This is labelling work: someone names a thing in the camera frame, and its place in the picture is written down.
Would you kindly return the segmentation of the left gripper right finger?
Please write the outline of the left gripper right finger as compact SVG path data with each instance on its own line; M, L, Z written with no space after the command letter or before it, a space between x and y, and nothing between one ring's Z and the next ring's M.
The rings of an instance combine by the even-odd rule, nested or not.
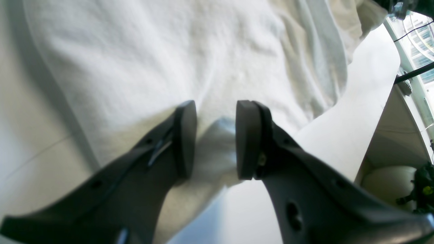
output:
M303 150L256 101L236 108L237 174L261 180L284 244L424 244L433 215L390 207Z

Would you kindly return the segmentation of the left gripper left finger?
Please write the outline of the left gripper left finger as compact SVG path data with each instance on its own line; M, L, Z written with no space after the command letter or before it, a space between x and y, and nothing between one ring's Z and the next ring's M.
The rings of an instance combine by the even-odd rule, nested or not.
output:
M196 128L195 102L183 102L59 201L6 216L1 235L22 244L151 244L169 190L191 176Z

